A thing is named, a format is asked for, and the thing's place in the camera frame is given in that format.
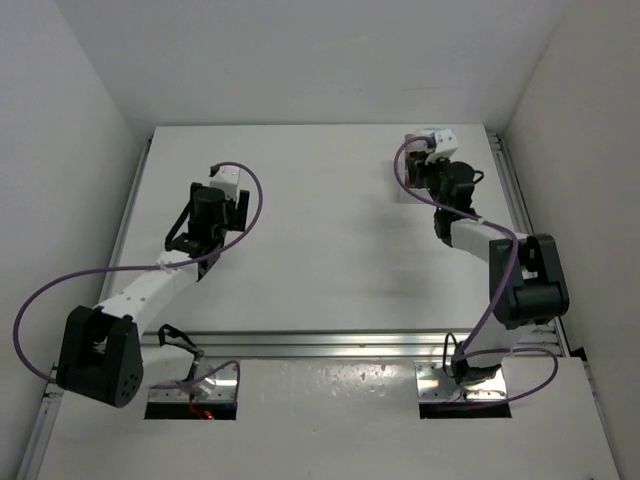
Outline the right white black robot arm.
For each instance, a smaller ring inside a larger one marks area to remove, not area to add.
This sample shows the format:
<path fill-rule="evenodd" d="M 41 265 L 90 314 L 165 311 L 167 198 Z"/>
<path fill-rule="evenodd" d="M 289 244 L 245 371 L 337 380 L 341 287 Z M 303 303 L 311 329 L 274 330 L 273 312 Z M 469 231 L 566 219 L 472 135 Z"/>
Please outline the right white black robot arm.
<path fill-rule="evenodd" d="M 569 294 L 554 238 L 524 235 L 483 221 L 472 205 L 484 173 L 425 152 L 405 155 L 409 185 L 436 204 L 434 230 L 447 246 L 488 266 L 489 313 L 455 347 L 450 375 L 459 385 L 495 375 L 502 359 L 538 325 L 567 312 Z"/>

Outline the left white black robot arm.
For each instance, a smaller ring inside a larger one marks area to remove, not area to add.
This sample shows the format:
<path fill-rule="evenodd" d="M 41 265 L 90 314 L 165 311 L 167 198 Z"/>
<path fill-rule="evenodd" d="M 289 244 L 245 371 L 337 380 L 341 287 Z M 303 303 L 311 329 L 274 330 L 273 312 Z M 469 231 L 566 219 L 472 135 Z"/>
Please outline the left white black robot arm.
<path fill-rule="evenodd" d="M 65 391 L 122 408 L 142 388 L 188 389 L 203 352 L 164 324 L 159 344 L 141 338 L 156 317 L 217 262 L 229 232 L 246 229 L 250 193 L 218 182 L 193 183 L 156 262 L 118 293 L 68 316 L 55 383 Z"/>

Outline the clear cotton pad pouch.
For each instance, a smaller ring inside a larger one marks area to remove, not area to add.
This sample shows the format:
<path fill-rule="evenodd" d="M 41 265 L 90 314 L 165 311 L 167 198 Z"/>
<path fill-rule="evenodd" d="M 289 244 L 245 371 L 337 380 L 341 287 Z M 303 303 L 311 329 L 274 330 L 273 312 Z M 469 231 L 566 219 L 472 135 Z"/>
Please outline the clear cotton pad pouch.
<path fill-rule="evenodd" d="M 443 128 L 441 126 L 420 126 L 419 128 L 411 130 L 407 134 L 407 137 L 430 136 L 442 130 Z"/>

